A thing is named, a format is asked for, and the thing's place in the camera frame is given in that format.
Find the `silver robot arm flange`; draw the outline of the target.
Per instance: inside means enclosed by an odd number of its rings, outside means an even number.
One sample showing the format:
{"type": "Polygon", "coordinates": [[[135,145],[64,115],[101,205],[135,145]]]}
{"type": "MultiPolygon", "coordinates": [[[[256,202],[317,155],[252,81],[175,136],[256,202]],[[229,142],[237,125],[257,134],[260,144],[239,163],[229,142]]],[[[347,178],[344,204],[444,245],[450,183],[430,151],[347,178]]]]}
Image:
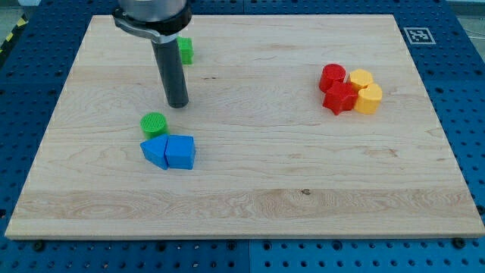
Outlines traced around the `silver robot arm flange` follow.
{"type": "Polygon", "coordinates": [[[130,35],[164,44],[175,40],[192,19],[188,0],[118,0],[112,16],[130,35]]]}

